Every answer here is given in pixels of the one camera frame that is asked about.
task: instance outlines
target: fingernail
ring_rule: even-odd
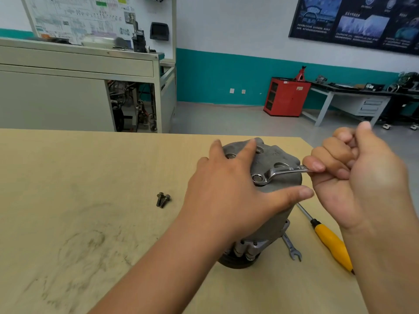
[[[352,140],[352,135],[348,132],[342,132],[338,134],[338,139],[341,141],[350,141]]]
[[[349,179],[349,175],[350,175],[349,171],[347,171],[345,169],[339,169],[336,173],[336,176],[339,179]]]
[[[361,122],[358,128],[361,130],[371,130],[372,129],[371,122],[369,121]]]
[[[314,196],[314,191],[311,188],[304,187],[300,190],[300,199],[306,200]]]
[[[346,166],[348,166],[351,169],[354,164],[355,164],[355,160],[350,160],[348,163],[346,163]]]
[[[314,162],[314,163],[313,163],[313,168],[314,168],[316,171],[319,171],[319,172],[321,172],[321,171],[323,171],[323,170],[325,170],[325,169],[326,169],[326,167],[324,166],[324,164],[323,164],[323,163],[320,163],[320,162]]]

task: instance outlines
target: screwdriver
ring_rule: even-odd
[[[343,265],[345,269],[352,272],[352,274],[355,274],[345,243],[343,243],[343,241],[329,228],[327,228],[317,219],[314,219],[312,216],[310,216],[310,214],[299,203],[297,203],[297,206],[299,209],[301,209],[304,215],[308,217],[317,236],[320,238],[321,242],[324,243],[324,245],[330,250],[333,258],[335,258],[337,262]]]

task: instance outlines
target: black display board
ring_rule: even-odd
[[[419,55],[419,0],[299,0],[290,37]]]

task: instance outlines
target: wiring diagram board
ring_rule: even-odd
[[[86,34],[121,37],[132,45],[132,0],[24,0],[29,20],[42,38],[80,45]]]

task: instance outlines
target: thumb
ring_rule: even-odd
[[[359,124],[355,131],[355,137],[361,154],[378,153],[390,150],[388,145],[374,134],[371,123],[368,121]]]
[[[307,186],[294,186],[265,194],[268,201],[267,208],[271,215],[286,210],[303,200],[312,198],[314,191]]]

